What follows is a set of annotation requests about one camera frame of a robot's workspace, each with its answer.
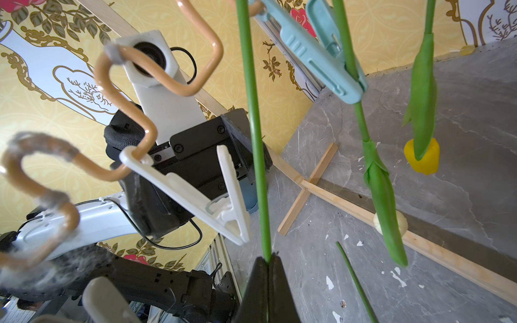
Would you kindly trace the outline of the blue artificial tulip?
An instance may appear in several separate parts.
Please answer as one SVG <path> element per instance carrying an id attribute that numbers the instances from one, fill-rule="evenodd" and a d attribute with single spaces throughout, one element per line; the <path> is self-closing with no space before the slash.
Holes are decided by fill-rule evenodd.
<path id="1" fill-rule="evenodd" d="M 269 223 L 269 207 L 267 198 L 267 181 L 265 174 L 265 156 L 261 133 L 261 120 L 259 112 L 259 100 L 257 82 L 254 68 L 254 56 L 252 35 L 250 29 L 249 4 L 245 0 L 236 2 L 242 60 L 244 67 L 244 79 L 248 100 L 250 132 L 253 146 L 254 170 L 257 183 L 258 210 L 260 212 L 261 245 L 263 258 L 269 264 L 273 254 L 271 245 L 271 232 Z"/>

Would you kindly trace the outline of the yellow artificial tulip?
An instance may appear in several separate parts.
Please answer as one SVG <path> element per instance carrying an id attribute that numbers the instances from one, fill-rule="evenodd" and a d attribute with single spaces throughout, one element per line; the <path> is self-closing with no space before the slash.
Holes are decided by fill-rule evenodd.
<path id="1" fill-rule="evenodd" d="M 409 103 L 403 125 L 410 124 L 413 138 L 404 154 L 413 170 L 431 175 L 438 171 L 440 146 L 434 138 L 436 126 L 437 83 L 434 77 L 434 13 L 435 1 L 428 1 L 423 40 L 413 62 Z"/>

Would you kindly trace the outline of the white artificial tulip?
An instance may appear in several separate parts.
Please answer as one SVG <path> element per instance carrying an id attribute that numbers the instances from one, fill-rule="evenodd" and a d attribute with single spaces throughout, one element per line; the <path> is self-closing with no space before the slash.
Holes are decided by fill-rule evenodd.
<path id="1" fill-rule="evenodd" d="M 359 81 L 359 70 L 355 59 L 344 2 L 334 1 L 333 9 L 337 17 L 337 26 L 343 43 L 345 69 L 353 80 L 357 82 Z M 356 102 L 354 108 L 366 159 L 364 181 L 372 193 L 374 208 L 382 235 L 384 236 L 386 249 L 394 262 L 401 266 L 407 266 L 408 259 L 397 221 L 394 191 L 389 178 L 389 171 L 378 155 L 376 144 L 370 138 L 362 102 Z"/>

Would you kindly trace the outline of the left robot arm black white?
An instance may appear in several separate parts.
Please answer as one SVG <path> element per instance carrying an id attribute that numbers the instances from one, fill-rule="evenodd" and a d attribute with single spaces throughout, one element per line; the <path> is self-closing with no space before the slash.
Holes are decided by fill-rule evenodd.
<path id="1" fill-rule="evenodd" d="M 226 193 L 216 164 L 216 148 L 225 145 L 234 161 L 244 201 L 255 207 L 250 126 L 245 110 L 237 109 L 173 135 L 152 149 L 156 169 L 174 172 L 191 182 L 210 199 Z M 123 194 L 105 201 L 78 205 L 82 224 L 103 216 L 113 232 L 120 221 L 142 239 L 136 253 L 106 250 L 98 245 L 99 226 L 87 233 L 88 241 L 66 248 L 32 272 L 6 274 L 1 293 L 24 301 L 41 302 L 55 297 L 81 295 L 94 278 L 108 277 L 131 301 L 144 301 L 187 322 L 229 322 L 238 309 L 234 285 L 225 275 L 221 284 L 203 271 L 186 272 L 179 265 L 153 264 L 144 252 L 158 248 L 165 235 L 193 222 L 193 214 L 137 174 L 122 181 Z"/>

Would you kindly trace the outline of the pink artificial tulip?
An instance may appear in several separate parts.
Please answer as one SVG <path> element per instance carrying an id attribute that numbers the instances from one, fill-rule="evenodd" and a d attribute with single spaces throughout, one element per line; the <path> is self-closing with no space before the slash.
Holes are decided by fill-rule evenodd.
<path id="1" fill-rule="evenodd" d="M 351 278 L 352 278 L 352 280 L 354 282 L 354 285 L 355 285 L 355 287 L 356 287 L 356 289 L 358 291 L 358 294 L 359 294 L 359 296 L 360 296 L 360 298 L 362 300 L 362 303 L 363 303 L 363 305 L 364 305 L 364 307 L 366 309 L 366 312 L 368 313 L 370 321 L 372 323 L 379 323 L 379 321 L 378 321 L 378 319 L 377 319 L 377 317 L 376 317 L 376 315 L 374 313 L 373 307 L 372 307 L 372 305 L 371 305 L 371 303 L 370 303 L 370 301 L 369 301 L 369 299 L 368 299 L 368 297 L 367 297 L 367 295 L 366 295 L 366 293 L 365 293 L 361 283 L 359 282 L 358 276 L 356 275 L 356 273 L 354 271 L 354 268 L 352 267 L 351 262 L 350 262 L 350 260 L 349 260 L 349 258 L 347 256 L 343 246 L 339 242 L 335 242 L 335 244 L 338 247 L 338 249 L 339 249 L 339 251 L 340 251 L 340 253 L 341 253 L 342 257 L 343 257 L 343 260 L 345 261 L 347 269 L 350 272 Z"/>

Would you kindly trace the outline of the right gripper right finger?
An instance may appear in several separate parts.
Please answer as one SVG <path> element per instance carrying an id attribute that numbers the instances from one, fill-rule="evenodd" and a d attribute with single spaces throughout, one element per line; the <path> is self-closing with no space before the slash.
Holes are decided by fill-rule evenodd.
<path id="1" fill-rule="evenodd" d="M 289 288 L 289 283 L 284 271 L 283 263 L 278 254 L 271 256 L 268 265 L 268 319 L 269 322 L 301 323 L 296 305 Z"/>

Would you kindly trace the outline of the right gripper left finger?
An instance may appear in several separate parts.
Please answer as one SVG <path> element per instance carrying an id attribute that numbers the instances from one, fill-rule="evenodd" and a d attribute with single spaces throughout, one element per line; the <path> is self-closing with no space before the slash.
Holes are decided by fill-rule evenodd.
<path id="1" fill-rule="evenodd" d="M 253 265 L 242 303 L 233 322 L 268 322 L 269 317 L 269 267 L 258 257 Z"/>

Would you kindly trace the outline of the curved wooden clip hanger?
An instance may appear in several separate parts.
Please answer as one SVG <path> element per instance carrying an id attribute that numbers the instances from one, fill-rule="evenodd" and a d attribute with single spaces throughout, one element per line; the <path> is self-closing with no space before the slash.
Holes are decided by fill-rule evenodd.
<path id="1" fill-rule="evenodd" d="M 73 65 L 74 56 L 57 47 L 48 49 L 58 63 L 48 68 L 53 80 L 53 93 L 61 93 L 62 99 L 75 110 L 104 126 L 107 155 L 112 160 L 109 168 L 98 165 L 72 143 L 47 133 L 21 131 L 7 144 L 1 156 L 1 174 L 14 188 L 32 197 L 49 215 L 49 219 L 33 223 L 30 230 L 16 238 L 15 250 L 1 254 L 1 268 L 26 271 L 51 260 L 66 248 L 78 248 L 87 241 L 87 233 L 99 226 L 101 240 L 137 234 L 120 221 L 109 232 L 108 221 L 103 216 L 93 217 L 82 224 L 78 205 L 62 191 L 44 187 L 23 170 L 25 157 L 45 154 L 56 157 L 81 169 L 85 174 L 104 182 L 120 182 L 133 171 L 120 160 L 120 153 L 128 146 L 136 147 L 133 155 L 140 159 L 156 143 L 156 125 L 144 114 L 139 105 L 133 84 L 124 64 L 134 63 L 158 80 L 167 90 L 183 97 L 194 97 L 203 89 L 223 57 L 223 44 L 213 28 L 201 17 L 190 1 L 179 1 L 178 7 L 207 39 L 212 54 L 204 67 L 197 70 L 194 78 L 185 84 L 171 78 L 155 61 L 143 52 L 109 42 L 87 71 L 81 65 Z M 154 168 L 155 159 L 150 156 Z"/>

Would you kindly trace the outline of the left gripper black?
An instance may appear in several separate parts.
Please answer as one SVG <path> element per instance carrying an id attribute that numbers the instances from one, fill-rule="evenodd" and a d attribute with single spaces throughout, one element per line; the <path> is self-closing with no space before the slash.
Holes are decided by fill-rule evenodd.
<path id="1" fill-rule="evenodd" d="M 225 145 L 233 160 L 247 209 L 257 206 L 250 124 L 246 110 L 230 110 L 155 145 L 149 151 L 162 174 L 173 172 L 209 199 L 227 192 L 216 147 Z M 129 199 L 129 217 L 144 235 L 160 238 L 183 226 L 193 214 L 158 187 L 132 172 L 120 180 Z"/>

